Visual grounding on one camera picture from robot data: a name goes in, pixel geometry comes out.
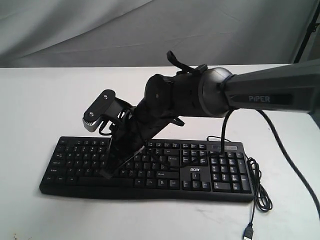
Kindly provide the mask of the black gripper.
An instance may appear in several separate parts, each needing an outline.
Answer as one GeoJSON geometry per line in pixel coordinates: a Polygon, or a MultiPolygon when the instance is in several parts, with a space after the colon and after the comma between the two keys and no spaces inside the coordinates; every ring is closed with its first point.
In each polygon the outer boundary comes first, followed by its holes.
{"type": "Polygon", "coordinates": [[[154,110],[141,100],[136,107],[129,108],[122,123],[112,127],[112,142],[107,154],[105,166],[99,172],[106,179],[129,178],[137,175],[134,170],[134,159],[155,135],[168,124],[179,127],[185,123],[176,114],[165,110],[159,116],[153,115],[154,110]]]}

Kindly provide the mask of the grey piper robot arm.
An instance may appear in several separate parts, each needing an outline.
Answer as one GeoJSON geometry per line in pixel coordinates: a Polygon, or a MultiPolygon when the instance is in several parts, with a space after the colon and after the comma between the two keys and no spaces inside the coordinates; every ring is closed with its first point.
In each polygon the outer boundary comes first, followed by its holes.
{"type": "Polygon", "coordinates": [[[140,103],[112,134],[101,175],[115,171],[177,117],[224,118],[237,109],[302,112],[320,109],[320,62],[311,60],[234,75],[223,67],[201,74],[155,74],[140,103]]]}

